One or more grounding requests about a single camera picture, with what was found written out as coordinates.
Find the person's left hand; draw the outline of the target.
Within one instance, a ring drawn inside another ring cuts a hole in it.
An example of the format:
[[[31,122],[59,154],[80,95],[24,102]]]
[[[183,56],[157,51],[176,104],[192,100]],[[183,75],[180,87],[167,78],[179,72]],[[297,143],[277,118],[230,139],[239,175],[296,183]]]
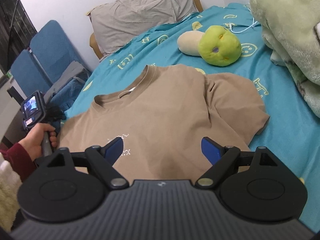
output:
[[[44,136],[48,135],[50,144],[53,148],[57,146],[55,128],[50,124],[38,123],[18,143],[26,150],[32,161],[42,155],[41,144]]]

